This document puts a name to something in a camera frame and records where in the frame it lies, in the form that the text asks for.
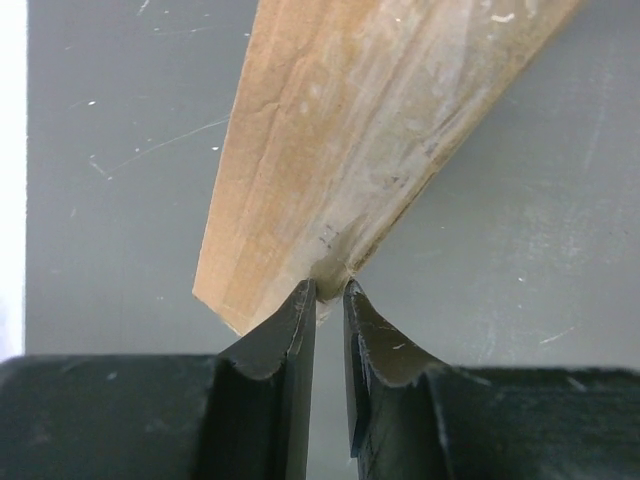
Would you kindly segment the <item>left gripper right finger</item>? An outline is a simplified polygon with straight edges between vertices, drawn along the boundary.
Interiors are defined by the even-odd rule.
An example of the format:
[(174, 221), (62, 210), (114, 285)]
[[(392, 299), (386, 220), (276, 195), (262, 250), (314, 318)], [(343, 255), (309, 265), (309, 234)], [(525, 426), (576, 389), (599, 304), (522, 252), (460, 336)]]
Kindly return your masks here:
[(343, 294), (350, 455), (362, 479), (635, 479), (639, 375), (447, 364)]

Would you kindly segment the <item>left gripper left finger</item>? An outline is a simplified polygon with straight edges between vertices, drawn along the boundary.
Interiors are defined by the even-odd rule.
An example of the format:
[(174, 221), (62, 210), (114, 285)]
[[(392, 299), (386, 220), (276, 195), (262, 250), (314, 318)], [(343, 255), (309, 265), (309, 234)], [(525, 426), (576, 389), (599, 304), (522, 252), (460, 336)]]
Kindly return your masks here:
[(316, 286), (217, 354), (30, 355), (1, 365), (5, 479), (302, 479)]

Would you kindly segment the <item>brown cardboard express box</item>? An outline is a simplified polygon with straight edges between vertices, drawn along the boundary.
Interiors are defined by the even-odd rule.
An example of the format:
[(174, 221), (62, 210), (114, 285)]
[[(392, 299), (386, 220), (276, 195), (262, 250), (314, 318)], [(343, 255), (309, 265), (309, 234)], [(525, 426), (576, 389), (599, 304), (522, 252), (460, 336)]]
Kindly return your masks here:
[(194, 296), (237, 334), (338, 297), (576, 1), (262, 1)]

